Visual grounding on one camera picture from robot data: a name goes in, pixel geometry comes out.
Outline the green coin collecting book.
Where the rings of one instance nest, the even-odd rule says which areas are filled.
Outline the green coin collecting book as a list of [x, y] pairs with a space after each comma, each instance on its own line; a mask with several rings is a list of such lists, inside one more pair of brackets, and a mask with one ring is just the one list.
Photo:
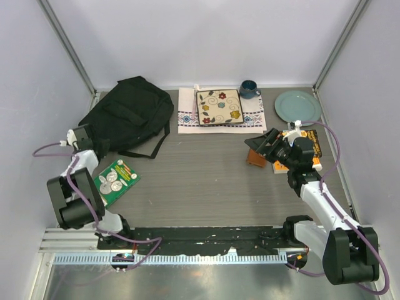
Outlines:
[[140, 181], [140, 175], [125, 160], [117, 159], [94, 178], [106, 209]]

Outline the black student backpack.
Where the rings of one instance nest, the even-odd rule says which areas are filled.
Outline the black student backpack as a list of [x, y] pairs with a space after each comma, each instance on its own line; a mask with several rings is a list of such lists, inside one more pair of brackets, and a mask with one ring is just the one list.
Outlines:
[[[79, 122], [89, 124], [101, 139], [109, 140], [109, 150], [132, 158], [155, 159], [170, 133], [174, 104], [170, 95], [142, 76], [117, 82]], [[132, 150], [163, 132], [150, 155]]]

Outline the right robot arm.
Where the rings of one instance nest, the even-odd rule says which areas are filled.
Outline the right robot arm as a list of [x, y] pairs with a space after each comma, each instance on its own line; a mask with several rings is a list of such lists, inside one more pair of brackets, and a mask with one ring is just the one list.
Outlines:
[[282, 134], [275, 128], [245, 143], [270, 163], [278, 161], [287, 167], [289, 186], [322, 224], [303, 217], [282, 231], [284, 243], [311, 248], [333, 285], [378, 280], [378, 235], [374, 229], [362, 227], [332, 197], [313, 166], [314, 143], [298, 129]]

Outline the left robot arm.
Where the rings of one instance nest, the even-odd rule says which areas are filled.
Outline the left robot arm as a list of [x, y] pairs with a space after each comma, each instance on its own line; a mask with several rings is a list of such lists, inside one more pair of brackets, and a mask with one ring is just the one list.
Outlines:
[[133, 234], [127, 221], [109, 212], [95, 185], [93, 172], [108, 153], [109, 141], [101, 139], [90, 124], [67, 132], [63, 144], [71, 146], [71, 162], [58, 177], [47, 181], [47, 190], [60, 228], [92, 227], [101, 242], [127, 249]]

